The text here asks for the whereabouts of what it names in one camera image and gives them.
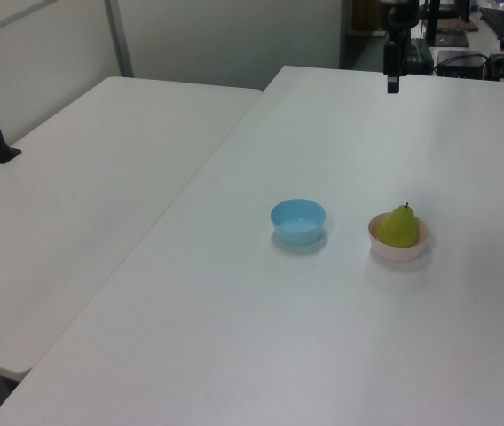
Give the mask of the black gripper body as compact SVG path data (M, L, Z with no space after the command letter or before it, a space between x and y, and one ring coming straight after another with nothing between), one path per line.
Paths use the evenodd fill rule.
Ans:
M383 46L383 73L388 77L399 76L401 52L398 43L388 41Z

